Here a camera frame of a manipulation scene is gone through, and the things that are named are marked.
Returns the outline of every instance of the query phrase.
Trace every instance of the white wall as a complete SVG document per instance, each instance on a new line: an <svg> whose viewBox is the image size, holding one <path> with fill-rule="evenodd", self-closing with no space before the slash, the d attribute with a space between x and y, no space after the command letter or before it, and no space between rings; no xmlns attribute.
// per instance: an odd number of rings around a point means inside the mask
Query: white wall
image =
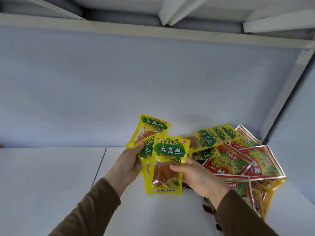
<svg viewBox="0 0 315 236"><path fill-rule="evenodd" d="M276 126L269 145L285 174L315 204L315 63Z"/></svg>
<svg viewBox="0 0 315 236"><path fill-rule="evenodd" d="M0 143L123 146L139 113L171 134L226 122L256 134L298 53L0 27Z"/></svg>

